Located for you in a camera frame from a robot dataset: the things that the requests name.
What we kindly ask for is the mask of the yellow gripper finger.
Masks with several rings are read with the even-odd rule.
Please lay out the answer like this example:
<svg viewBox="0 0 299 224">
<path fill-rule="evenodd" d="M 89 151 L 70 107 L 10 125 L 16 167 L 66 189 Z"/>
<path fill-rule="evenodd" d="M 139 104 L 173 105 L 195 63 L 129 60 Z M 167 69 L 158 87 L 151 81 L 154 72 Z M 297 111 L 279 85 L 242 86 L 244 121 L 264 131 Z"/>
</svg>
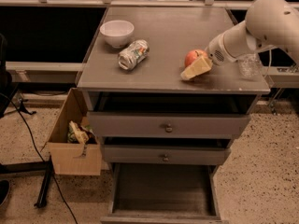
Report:
<svg viewBox="0 0 299 224">
<path fill-rule="evenodd" d="M 208 57 L 201 56 L 188 64 L 180 76 L 183 80 L 190 80 L 210 71 L 211 68 L 212 61 Z"/>
</svg>

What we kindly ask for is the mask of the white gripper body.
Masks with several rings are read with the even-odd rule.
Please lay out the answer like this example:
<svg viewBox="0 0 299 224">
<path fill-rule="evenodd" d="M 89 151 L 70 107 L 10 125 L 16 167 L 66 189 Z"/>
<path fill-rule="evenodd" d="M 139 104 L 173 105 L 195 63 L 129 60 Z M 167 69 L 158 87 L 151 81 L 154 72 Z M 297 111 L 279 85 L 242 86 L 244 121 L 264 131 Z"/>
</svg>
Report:
<svg viewBox="0 0 299 224">
<path fill-rule="evenodd" d="M 236 61 L 236 58 L 230 55 L 224 46 L 224 34 L 216 36 L 209 42 L 206 53 L 216 65 L 225 65 Z"/>
</svg>

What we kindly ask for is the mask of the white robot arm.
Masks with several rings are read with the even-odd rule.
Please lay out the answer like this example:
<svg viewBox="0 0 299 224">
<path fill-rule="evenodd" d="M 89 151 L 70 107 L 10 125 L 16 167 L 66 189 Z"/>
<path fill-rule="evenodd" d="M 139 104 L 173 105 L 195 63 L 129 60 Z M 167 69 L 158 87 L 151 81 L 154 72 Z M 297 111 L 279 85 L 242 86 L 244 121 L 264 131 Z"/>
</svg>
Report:
<svg viewBox="0 0 299 224">
<path fill-rule="evenodd" d="M 205 50 L 196 50 L 190 61 L 189 52 L 180 76 L 188 81 L 209 72 L 213 64 L 234 63 L 271 48 L 299 63 L 299 12 L 285 0 L 256 0 L 242 22 L 212 39 Z"/>
</svg>

